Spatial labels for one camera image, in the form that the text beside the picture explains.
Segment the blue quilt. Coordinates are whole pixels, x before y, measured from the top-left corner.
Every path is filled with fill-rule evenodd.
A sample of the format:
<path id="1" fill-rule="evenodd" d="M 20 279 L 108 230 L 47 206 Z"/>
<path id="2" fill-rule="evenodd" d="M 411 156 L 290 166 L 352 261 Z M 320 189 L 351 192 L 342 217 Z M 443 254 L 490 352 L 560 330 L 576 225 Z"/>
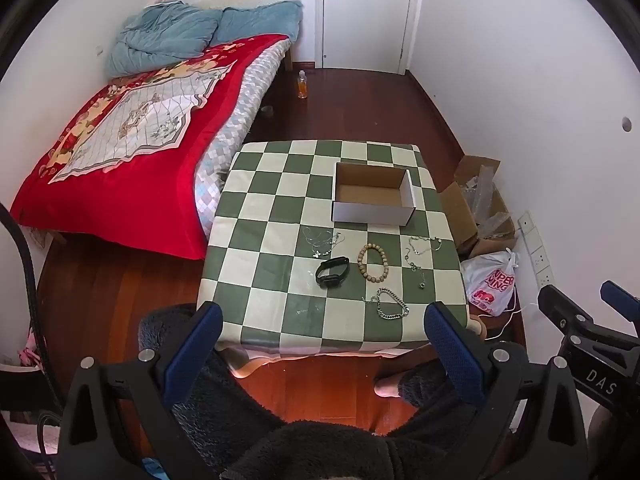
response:
<path id="1" fill-rule="evenodd" d="M 221 10 L 180 0 L 146 6 L 122 24 L 106 59 L 106 78 L 137 75 L 198 58 L 212 41 L 221 17 Z"/>

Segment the white wall socket strip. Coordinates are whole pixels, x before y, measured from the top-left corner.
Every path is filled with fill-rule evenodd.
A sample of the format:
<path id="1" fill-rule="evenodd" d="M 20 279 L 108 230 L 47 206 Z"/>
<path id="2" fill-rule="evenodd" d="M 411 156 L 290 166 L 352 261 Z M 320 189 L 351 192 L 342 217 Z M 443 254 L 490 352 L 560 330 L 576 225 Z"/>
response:
<path id="1" fill-rule="evenodd" d="M 524 238 L 524 244 L 533 266 L 538 288 L 553 285 L 554 276 L 546 248 L 544 248 L 544 242 L 535 226 L 533 217 L 528 211 L 525 211 L 524 214 L 518 218 L 518 227 Z"/>

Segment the checkered pastel bed sheet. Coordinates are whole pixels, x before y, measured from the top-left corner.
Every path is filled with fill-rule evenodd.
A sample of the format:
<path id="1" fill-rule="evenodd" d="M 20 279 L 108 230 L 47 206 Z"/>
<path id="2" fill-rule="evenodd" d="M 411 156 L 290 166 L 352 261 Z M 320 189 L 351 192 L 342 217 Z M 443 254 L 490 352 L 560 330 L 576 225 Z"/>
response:
<path id="1" fill-rule="evenodd" d="M 250 132 L 262 105 L 262 98 L 291 46 L 291 40 L 279 40 L 250 63 L 242 76 L 239 96 L 230 117 L 209 143 L 196 166 L 194 200 L 198 220 L 206 238 L 209 238 L 212 230 L 232 160 Z"/>

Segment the blue pillow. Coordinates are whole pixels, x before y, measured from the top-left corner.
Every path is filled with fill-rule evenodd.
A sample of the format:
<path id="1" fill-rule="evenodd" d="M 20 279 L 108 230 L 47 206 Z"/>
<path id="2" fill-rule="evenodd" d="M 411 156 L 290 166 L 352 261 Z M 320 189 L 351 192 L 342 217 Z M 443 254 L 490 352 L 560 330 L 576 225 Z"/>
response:
<path id="1" fill-rule="evenodd" d="M 214 32 L 211 47 L 260 35 L 283 35 L 295 44 L 303 18 L 298 1 L 281 1 L 253 9 L 227 8 Z"/>

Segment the orange drink bottle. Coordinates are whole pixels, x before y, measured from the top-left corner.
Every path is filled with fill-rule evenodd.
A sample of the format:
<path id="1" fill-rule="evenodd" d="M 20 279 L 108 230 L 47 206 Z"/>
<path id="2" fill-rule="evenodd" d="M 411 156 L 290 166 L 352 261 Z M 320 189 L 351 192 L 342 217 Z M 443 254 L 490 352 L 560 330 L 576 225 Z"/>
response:
<path id="1" fill-rule="evenodd" d="M 297 75 L 297 97 L 301 100 L 308 98 L 308 80 L 303 70 L 300 70 Z"/>

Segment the white door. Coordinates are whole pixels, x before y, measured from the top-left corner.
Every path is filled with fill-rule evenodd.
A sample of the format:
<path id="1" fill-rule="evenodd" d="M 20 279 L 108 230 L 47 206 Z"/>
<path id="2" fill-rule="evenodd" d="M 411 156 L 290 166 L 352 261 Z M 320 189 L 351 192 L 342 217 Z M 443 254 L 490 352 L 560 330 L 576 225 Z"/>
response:
<path id="1" fill-rule="evenodd" d="M 421 0 L 316 0 L 316 66 L 401 75 Z"/>

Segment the black fitness band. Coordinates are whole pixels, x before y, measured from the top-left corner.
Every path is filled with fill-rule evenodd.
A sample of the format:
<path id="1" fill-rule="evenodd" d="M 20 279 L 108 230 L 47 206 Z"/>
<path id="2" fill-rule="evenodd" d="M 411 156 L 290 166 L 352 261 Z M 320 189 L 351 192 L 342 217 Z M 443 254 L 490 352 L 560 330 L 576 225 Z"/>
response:
<path id="1" fill-rule="evenodd" d="M 350 260 L 347 257 L 335 257 L 319 264 L 314 278 L 319 287 L 331 289 L 340 287 L 348 277 Z"/>

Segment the red floral bedspread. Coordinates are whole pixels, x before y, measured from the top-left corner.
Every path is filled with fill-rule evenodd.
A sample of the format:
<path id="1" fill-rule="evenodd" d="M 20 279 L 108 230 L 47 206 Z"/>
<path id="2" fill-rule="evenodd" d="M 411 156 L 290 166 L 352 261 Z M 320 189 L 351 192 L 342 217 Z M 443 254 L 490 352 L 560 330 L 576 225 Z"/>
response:
<path id="1" fill-rule="evenodd" d="M 196 188 L 205 154 L 240 104 L 250 67 L 280 62 L 289 46 L 283 35 L 258 35 L 108 84 L 37 162 L 11 216 L 25 228 L 203 258 L 208 226 Z"/>

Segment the white red plastic bag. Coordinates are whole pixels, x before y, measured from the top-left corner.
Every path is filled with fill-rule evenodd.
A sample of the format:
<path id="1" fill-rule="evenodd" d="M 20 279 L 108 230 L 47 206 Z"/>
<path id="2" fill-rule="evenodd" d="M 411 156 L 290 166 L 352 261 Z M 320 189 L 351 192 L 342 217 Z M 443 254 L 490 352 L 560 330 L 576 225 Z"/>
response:
<path id="1" fill-rule="evenodd" d="M 464 260 L 461 272 L 466 300 L 491 316 L 502 315 L 514 293 L 518 255 L 511 249 Z"/>

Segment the green white checkered tablecloth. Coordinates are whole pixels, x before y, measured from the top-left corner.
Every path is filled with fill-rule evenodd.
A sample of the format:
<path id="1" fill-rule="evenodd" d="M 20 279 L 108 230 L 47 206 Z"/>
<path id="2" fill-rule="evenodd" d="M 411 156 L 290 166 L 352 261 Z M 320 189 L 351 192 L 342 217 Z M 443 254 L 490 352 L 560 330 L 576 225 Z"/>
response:
<path id="1" fill-rule="evenodd" d="M 337 162 L 410 172 L 406 226 L 335 223 Z M 314 274 L 350 260 L 340 287 Z M 298 140 L 244 145 L 210 232 L 198 299 L 221 307 L 217 349 L 233 373 L 307 356 L 394 358 L 424 347 L 426 307 L 469 321 L 460 261 L 420 150 L 409 144 Z"/>

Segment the clear bubble wrap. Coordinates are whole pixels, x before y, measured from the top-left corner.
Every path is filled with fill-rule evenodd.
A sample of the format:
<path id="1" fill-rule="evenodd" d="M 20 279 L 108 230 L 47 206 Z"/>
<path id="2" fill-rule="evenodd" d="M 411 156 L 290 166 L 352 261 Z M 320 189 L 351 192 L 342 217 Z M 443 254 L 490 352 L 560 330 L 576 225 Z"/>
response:
<path id="1" fill-rule="evenodd" d="M 469 206 L 477 235 L 484 240 L 498 240 L 506 237 L 502 227 L 510 219 L 503 206 L 492 209 L 497 188 L 494 183 L 495 168 L 481 164 L 473 177 L 460 185 L 466 204 Z"/>

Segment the brown cardboard box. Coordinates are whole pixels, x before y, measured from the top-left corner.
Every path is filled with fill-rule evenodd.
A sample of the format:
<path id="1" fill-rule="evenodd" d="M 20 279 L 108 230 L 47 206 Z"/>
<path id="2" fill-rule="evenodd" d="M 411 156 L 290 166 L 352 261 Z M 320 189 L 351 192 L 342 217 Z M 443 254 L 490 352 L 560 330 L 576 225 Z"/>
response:
<path id="1" fill-rule="evenodd" d="M 494 182 L 499 166 L 497 159 L 465 155 L 439 193 L 462 260 L 515 246 L 514 222 Z"/>

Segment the white cardboard box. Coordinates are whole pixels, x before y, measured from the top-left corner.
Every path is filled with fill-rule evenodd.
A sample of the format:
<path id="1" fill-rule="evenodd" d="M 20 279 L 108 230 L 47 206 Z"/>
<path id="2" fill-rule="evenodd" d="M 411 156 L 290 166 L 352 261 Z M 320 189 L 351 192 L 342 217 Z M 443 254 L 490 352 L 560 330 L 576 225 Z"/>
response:
<path id="1" fill-rule="evenodd" d="M 333 222 L 406 226 L 415 211 L 416 200 L 407 169 L 335 164 Z"/>

